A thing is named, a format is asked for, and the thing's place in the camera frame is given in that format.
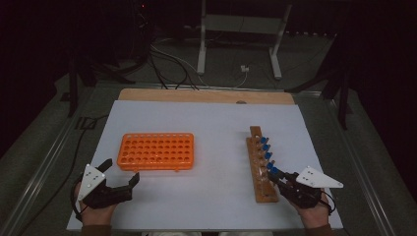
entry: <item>orange tube rack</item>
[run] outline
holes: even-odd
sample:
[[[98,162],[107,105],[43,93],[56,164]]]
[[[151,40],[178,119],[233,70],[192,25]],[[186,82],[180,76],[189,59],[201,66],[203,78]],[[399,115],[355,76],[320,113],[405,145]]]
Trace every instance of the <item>orange tube rack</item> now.
[[[194,163],[191,133],[125,134],[117,164],[122,170],[184,170]]]

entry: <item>white paper sheet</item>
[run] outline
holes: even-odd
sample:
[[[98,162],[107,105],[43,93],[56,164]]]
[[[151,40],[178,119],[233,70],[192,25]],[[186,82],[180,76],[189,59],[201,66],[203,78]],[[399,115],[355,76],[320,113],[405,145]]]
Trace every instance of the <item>white paper sheet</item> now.
[[[322,171],[297,105],[115,101],[92,165],[113,158],[107,186],[126,185],[133,172],[120,170],[117,154],[126,133],[189,132],[195,136],[195,163],[179,172],[141,171],[133,199],[120,204],[113,229],[133,231],[230,231],[302,228],[288,201],[257,204],[246,138],[250,126],[269,137],[275,166],[301,172],[307,165]],[[342,228],[335,211],[333,228]],[[80,230],[71,216],[67,228]]]

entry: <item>human hand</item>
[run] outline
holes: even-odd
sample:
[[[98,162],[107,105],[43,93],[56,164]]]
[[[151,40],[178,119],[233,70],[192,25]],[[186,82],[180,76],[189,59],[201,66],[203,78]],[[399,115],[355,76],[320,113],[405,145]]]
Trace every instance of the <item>human hand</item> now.
[[[77,197],[80,191],[81,183],[78,183],[75,190],[75,197]],[[83,226],[87,225],[110,225],[111,216],[117,205],[107,206],[104,208],[91,208],[86,206],[83,201],[79,201],[81,217],[83,219]]]
[[[328,204],[328,198],[322,189],[322,201]],[[306,229],[318,228],[328,224],[328,206],[318,203],[311,208],[299,208],[291,203],[298,214],[301,216],[301,221]]]

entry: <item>gray floor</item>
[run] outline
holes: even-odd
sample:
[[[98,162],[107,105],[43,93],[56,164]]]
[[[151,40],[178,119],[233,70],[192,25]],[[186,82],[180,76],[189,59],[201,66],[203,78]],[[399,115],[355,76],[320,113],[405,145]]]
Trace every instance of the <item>gray floor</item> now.
[[[281,81],[272,77],[268,60],[270,38],[238,44],[239,41],[235,41],[230,46],[227,40],[222,44],[213,44],[208,49],[203,77],[199,78],[191,67],[184,64],[194,84],[200,89],[290,89],[315,76],[331,40],[286,35],[278,51],[283,71]],[[175,41],[162,38],[153,46],[197,67],[197,39]],[[157,58],[154,60],[161,74],[169,80],[178,83],[183,79],[179,66]],[[250,69],[244,84],[245,75],[239,71],[240,65],[248,65]],[[133,86],[120,85],[100,76],[95,88],[80,86],[81,106],[74,118],[67,118],[69,104],[59,100],[62,93],[68,90],[68,78],[57,82],[58,94],[0,160],[0,226],[1,230],[5,230],[1,233],[13,231],[17,234],[20,226],[28,225],[24,235],[79,235],[65,229],[71,214],[69,191],[73,180],[92,159],[105,119],[98,121],[94,130],[85,132],[70,179],[40,215],[28,223],[47,203],[70,170],[83,132],[75,129],[78,117],[108,114],[112,102],[123,88],[160,88],[149,65],[127,78],[137,83]],[[175,87],[175,83],[167,83],[171,84],[171,88]],[[343,230],[336,230],[336,235],[416,235],[417,206],[401,182],[355,91],[349,93],[351,113],[347,115],[348,130],[343,131],[334,119],[334,102],[320,98],[323,86],[324,83],[321,83],[294,94],[294,99],[300,106],[325,173],[345,185],[341,190],[332,191],[344,225]],[[38,177],[43,170],[47,170],[44,178]],[[25,195],[25,190],[37,194],[34,201]],[[114,235],[137,234],[114,232]],[[276,232],[275,235],[303,235],[303,231]]]

